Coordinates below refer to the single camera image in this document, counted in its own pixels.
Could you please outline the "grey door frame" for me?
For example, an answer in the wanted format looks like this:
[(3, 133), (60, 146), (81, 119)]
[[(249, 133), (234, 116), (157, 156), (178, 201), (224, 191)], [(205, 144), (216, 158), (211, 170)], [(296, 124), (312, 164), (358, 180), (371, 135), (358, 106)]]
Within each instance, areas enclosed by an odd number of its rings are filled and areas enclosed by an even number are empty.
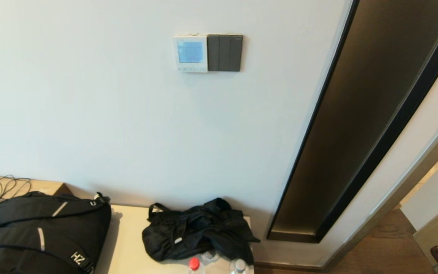
[(406, 174), (400, 179), (400, 182), (391, 189), (372, 213), (367, 217), (365, 222), (358, 227), (356, 232), (350, 236), (347, 241), (327, 260), (321, 268), (321, 273), (327, 273), (332, 270), (370, 231), (376, 227), (379, 222), (394, 207), (399, 205), (400, 201), (419, 183), (419, 181), (431, 170), (438, 162), (438, 134), (430, 142), (428, 148), (419, 156), (417, 161), (410, 167)]

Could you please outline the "black backpack grey stripes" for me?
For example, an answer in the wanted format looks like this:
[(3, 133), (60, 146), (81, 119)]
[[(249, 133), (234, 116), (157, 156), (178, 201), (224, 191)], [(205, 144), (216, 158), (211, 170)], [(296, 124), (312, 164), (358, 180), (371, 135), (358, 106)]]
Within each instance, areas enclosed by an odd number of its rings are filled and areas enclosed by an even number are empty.
[(0, 202), (0, 274), (94, 274), (110, 198), (39, 191)]

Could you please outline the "dark grey switch panel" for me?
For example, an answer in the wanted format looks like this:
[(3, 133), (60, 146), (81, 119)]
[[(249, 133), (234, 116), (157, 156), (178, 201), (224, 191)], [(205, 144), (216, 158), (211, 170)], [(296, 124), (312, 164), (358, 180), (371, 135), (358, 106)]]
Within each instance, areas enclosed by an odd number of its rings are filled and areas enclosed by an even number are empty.
[(243, 35), (207, 35), (208, 71), (240, 72)]

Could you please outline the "light wooden desk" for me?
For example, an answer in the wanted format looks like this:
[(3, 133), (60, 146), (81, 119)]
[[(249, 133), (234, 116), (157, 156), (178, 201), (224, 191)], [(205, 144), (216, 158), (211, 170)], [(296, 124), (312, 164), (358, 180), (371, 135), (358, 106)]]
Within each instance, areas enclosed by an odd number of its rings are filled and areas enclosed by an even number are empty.
[(72, 193), (69, 187), (63, 182), (17, 178), (13, 175), (0, 177), (0, 202), (22, 196), (30, 191), (40, 191), (48, 195)]

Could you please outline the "bronze glass panel black frame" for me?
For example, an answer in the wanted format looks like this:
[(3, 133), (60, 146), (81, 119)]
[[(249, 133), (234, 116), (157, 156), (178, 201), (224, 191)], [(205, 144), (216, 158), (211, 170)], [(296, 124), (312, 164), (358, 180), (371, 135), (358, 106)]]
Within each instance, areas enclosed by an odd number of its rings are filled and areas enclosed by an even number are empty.
[(352, 0), (270, 241), (318, 244), (438, 78), (438, 0)]

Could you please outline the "black cloth bag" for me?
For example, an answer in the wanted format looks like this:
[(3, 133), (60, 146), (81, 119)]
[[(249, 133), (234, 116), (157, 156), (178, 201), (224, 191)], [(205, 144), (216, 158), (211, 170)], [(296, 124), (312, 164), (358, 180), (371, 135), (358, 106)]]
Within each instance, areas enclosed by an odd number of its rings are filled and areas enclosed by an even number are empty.
[(184, 260), (216, 251), (229, 260), (254, 265), (250, 243), (259, 243), (245, 220), (222, 198), (187, 210), (172, 210), (155, 203), (148, 208), (149, 225), (141, 237), (146, 253), (155, 261)]

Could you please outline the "grey cap clear water bottle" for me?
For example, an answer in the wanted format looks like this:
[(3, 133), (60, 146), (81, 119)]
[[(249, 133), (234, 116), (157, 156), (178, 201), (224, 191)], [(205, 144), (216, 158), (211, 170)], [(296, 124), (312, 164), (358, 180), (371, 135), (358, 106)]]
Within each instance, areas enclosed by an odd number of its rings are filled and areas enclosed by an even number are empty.
[(242, 259), (232, 260), (229, 265), (229, 274), (249, 274), (248, 264)]

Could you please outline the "white wall thermostat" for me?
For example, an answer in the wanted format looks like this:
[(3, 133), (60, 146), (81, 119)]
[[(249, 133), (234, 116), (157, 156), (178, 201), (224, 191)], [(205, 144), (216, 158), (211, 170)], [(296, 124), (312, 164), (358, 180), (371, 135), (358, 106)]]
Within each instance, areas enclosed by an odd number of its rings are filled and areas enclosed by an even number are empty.
[(208, 73), (207, 36), (174, 36), (176, 67), (182, 73)]

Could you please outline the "red cap water bottle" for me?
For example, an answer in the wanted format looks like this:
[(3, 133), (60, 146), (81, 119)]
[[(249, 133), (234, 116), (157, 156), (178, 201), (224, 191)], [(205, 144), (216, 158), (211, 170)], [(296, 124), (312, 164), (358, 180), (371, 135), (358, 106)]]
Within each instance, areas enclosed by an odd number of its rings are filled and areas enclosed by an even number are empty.
[(187, 274), (205, 274), (205, 269), (198, 257), (189, 260)]

